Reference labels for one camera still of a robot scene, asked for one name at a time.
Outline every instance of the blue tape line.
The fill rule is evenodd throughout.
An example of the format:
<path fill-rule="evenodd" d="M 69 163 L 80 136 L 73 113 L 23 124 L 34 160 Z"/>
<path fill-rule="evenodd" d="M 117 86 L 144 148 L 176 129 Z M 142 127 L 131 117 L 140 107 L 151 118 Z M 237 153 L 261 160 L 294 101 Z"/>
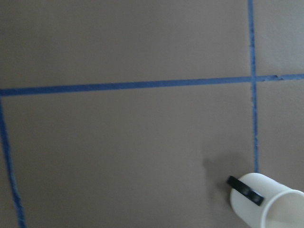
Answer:
<path fill-rule="evenodd" d="M 244 83 L 244 82 L 250 82 L 250 80 L 251 80 L 251 77 L 245 76 L 245 77 L 209 78 L 209 79 L 188 79 L 188 80 L 68 85 L 68 86 L 61 85 L 61 86 L 2 89 L 2 90 L 0 90 L 0 95 L 1 96 L 15 96 L 15 95 L 71 93 L 71 92 L 100 91 L 100 90 L 171 87 L 171 86 L 193 86 L 193 85 L 198 86 L 198 85 Z"/>
<path fill-rule="evenodd" d="M 10 154 L 10 144 L 9 144 L 9 137 L 6 130 L 6 125 L 4 121 L 4 114 L 1 104 L 1 98 L 0 98 L 0 134 L 2 139 L 2 147 L 4 152 L 4 159 L 6 162 L 6 168 L 8 171 L 9 176 L 9 183 L 12 190 L 13 200 L 15 204 L 15 209 L 17 213 L 18 223 L 20 228 L 26 228 L 27 225 L 25 223 L 24 218 L 24 212 L 23 212 L 23 206 L 21 204 L 21 198 L 18 192 L 17 183 L 15 179 L 14 169 L 13 169 L 13 163 L 12 158 Z"/>
<path fill-rule="evenodd" d="M 256 74 L 256 48 L 255 48 L 255 31 L 253 0 L 248 0 L 248 22 L 249 22 L 249 39 L 250 39 L 250 65 L 251 65 L 251 91 L 252 91 L 252 122 L 253 122 L 253 145 L 254 145 L 254 165 L 255 172 L 259 172 L 258 165 L 258 128 L 257 128 L 257 74 Z"/>
<path fill-rule="evenodd" d="M 288 80 L 302 80 L 304 79 L 304 74 L 298 75 L 270 75 L 270 76 L 258 76 L 256 77 L 257 82 L 269 82 L 269 81 L 288 81 Z"/>

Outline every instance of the white cup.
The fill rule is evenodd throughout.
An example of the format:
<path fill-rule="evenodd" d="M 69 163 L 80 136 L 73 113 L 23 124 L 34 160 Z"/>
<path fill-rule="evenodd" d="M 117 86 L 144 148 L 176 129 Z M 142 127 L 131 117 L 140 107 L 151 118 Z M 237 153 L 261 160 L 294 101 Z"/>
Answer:
<path fill-rule="evenodd" d="M 231 206 L 251 228 L 304 228 L 303 192 L 260 173 L 249 173 L 235 181 L 247 189 L 240 191 L 244 195 L 236 190 L 239 186 L 232 189 Z M 260 206 L 259 197 L 263 200 Z"/>

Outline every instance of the painted wall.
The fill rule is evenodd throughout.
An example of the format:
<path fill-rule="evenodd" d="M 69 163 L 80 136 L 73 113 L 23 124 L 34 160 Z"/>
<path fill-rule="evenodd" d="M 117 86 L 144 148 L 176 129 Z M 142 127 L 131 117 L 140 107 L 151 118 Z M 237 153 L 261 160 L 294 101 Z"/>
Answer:
<path fill-rule="evenodd" d="M 2 2 L 20 227 L 244 228 L 229 175 L 304 190 L 304 4 L 253 3 L 256 68 L 243 0 Z M 7 161 L 0 227 L 16 228 Z"/>

